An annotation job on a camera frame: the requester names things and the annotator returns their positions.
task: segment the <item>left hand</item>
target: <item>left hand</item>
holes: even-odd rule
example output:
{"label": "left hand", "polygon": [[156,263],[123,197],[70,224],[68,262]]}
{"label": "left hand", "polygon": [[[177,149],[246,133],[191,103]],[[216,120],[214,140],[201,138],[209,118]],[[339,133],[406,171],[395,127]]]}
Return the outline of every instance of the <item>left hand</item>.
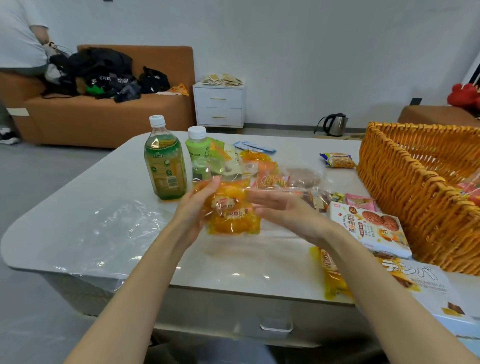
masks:
{"label": "left hand", "polygon": [[184,231],[181,243],[187,249],[197,239],[203,227],[203,207],[208,196],[215,193],[220,185],[221,178],[214,177],[212,181],[201,191],[188,192],[181,198],[171,224],[176,229]]}

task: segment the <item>pink snack package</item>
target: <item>pink snack package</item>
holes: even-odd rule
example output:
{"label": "pink snack package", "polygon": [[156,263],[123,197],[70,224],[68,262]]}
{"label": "pink snack package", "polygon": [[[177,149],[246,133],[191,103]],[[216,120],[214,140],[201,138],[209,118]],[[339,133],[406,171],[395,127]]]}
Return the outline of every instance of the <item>pink snack package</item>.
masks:
{"label": "pink snack package", "polygon": [[365,210],[377,211],[375,201],[371,197],[357,196],[356,194],[345,194],[345,202],[349,206],[364,208]]}

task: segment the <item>brown sofa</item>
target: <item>brown sofa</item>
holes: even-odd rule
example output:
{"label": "brown sofa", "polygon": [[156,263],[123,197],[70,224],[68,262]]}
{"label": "brown sofa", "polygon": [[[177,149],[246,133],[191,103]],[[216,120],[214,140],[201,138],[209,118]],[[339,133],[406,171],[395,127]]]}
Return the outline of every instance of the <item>brown sofa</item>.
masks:
{"label": "brown sofa", "polygon": [[33,77],[0,73],[0,99],[12,115],[24,141],[34,144],[116,148],[133,136],[151,130],[148,117],[165,116],[167,128],[186,131],[195,125],[193,89],[195,73],[191,47],[115,46],[133,58],[133,75],[147,66],[165,73],[172,86],[183,83],[190,96],[142,95],[116,104],[91,96],[45,99],[42,83]]}
{"label": "brown sofa", "polygon": [[480,127],[480,121],[453,106],[405,106],[398,118],[402,124],[441,124]]}

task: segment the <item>hand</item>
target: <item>hand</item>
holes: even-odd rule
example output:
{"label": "hand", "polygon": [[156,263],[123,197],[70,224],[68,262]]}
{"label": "hand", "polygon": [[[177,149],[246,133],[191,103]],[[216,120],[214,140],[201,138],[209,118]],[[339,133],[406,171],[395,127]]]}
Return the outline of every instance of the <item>hand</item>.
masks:
{"label": "hand", "polygon": [[280,191],[248,190],[247,198],[259,205],[255,207],[258,216],[289,229],[314,245],[326,247],[324,239],[334,223],[299,196]]}
{"label": "hand", "polygon": [[183,196],[177,206],[171,224],[176,229],[184,231],[179,243],[187,249],[197,239],[203,227],[203,206],[208,196],[213,194],[220,185],[220,177],[213,180],[196,194],[193,191]]}

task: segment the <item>wall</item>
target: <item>wall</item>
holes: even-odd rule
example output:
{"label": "wall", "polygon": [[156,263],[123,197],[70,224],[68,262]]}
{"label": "wall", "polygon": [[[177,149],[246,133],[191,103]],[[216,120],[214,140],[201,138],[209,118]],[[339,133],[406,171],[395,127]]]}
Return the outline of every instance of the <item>wall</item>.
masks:
{"label": "wall", "polygon": [[248,84],[247,122],[395,121],[442,105],[480,50],[478,0],[38,0],[54,40],[190,45],[195,74]]}

